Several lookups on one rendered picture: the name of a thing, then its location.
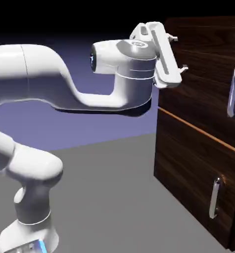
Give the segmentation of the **dark wood cabinet door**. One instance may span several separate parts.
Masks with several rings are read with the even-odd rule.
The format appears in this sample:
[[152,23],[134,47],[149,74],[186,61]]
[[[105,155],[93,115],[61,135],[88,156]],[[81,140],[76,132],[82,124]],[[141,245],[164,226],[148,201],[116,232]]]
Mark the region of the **dark wood cabinet door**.
[[[226,249],[235,251],[235,151],[159,109],[154,176]],[[213,182],[221,177],[218,215],[209,217]]]
[[159,93],[159,106],[235,147],[235,115],[227,114],[235,67],[235,16],[170,18],[172,50],[182,83]]

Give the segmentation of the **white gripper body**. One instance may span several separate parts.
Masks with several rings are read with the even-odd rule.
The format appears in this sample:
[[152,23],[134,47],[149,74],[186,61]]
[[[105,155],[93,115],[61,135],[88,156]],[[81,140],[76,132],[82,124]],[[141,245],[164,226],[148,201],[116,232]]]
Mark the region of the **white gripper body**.
[[147,22],[146,25],[151,32],[157,55],[154,72],[155,85],[158,88],[177,87],[182,82],[182,77],[164,25],[155,21]]

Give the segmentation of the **dark wood cabinet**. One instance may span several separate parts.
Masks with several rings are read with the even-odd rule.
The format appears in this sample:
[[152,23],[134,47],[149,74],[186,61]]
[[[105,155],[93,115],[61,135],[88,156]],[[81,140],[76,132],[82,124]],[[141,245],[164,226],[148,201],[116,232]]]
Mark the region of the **dark wood cabinet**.
[[235,16],[173,17],[182,83],[159,92],[154,176],[235,252]]

